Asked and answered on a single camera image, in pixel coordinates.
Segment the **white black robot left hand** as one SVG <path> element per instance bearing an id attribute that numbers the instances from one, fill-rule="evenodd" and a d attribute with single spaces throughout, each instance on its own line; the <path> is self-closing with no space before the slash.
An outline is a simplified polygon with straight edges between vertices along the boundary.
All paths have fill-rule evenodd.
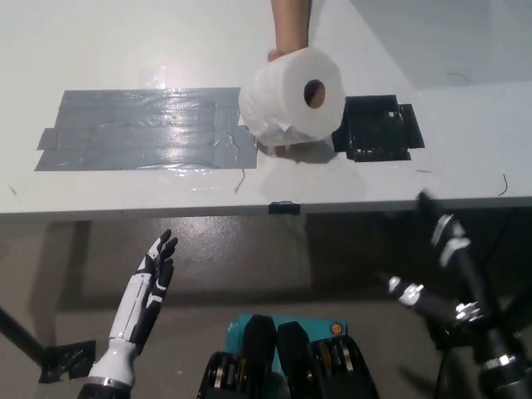
<path id="1" fill-rule="evenodd" d="M 177 243 L 166 230 L 131 275 L 111 326 L 108 348 L 91 368 L 89 382 L 127 390 L 134 386 L 134 361 L 141 355 L 165 300 Z"/>

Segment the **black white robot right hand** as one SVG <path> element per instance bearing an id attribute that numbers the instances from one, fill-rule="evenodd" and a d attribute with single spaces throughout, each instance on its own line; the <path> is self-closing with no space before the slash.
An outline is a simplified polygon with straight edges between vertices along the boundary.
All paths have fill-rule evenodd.
<path id="1" fill-rule="evenodd" d="M 428 227 L 439 266 L 459 272 L 460 297 L 447 301 L 422 283 L 388 272 L 380 272 L 378 281 L 402 306 L 430 322 L 436 328 L 437 341 L 444 346 L 471 347 L 475 362 L 484 369 L 526 369 L 523 345 L 505 321 L 490 280 L 471 255 L 471 241 L 459 220 L 425 191 L 417 196 L 416 206 Z"/>

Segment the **person's bare hand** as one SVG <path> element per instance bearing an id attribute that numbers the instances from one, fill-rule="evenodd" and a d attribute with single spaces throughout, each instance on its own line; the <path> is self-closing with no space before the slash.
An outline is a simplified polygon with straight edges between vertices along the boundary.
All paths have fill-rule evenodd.
<path id="1" fill-rule="evenodd" d="M 287 56 L 293 52 L 300 51 L 308 47 L 308 40 L 300 42 L 283 42 L 276 48 L 270 50 L 267 55 L 268 62 L 274 62 L 280 57 Z"/>

